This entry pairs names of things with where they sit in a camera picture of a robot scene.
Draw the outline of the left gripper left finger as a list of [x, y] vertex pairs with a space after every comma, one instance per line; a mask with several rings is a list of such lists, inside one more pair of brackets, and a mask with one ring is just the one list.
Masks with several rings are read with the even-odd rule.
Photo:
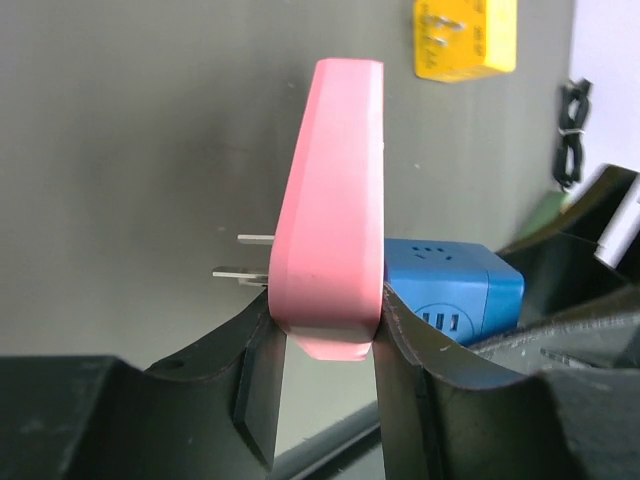
[[286, 337], [260, 294], [145, 370], [115, 356], [1, 361], [5, 479], [262, 479]]

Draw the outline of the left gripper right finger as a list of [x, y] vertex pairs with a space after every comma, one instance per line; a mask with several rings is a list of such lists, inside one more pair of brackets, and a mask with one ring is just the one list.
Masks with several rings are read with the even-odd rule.
[[386, 289], [374, 344], [389, 479], [635, 479], [637, 369], [523, 375], [424, 323]]

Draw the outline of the blue cube plug adapter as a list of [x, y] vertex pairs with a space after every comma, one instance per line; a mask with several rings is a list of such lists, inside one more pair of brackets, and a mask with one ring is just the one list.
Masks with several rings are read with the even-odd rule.
[[523, 275], [481, 244], [387, 238], [385, 281], [423, 322], [462, 345], [517, 326]]

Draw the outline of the pink triangular socket adapter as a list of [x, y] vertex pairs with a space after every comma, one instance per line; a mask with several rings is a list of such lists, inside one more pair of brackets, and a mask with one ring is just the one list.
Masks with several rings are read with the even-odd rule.
[[384, 66], [317, 62], [271, 247], [271, 317], [312, 358], [360, 361], [381, 317]]

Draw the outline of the yellow cube plug adapter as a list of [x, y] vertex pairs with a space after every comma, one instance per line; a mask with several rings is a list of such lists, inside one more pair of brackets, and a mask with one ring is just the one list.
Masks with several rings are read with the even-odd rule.
[[517, 22], [516, 0], [415, 1], [415, 75], [457, 83], [513, 72]]

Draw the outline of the green power strip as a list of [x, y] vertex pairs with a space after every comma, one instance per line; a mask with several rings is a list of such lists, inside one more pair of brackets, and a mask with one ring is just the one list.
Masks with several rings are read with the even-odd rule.
[[570, 195], [563, 190], [549, 190], [536, 204], [521, 227], [517, 243], [521, 247], [532, 246], [553, 236], [555, 222], [564, 214], [570, 204]]

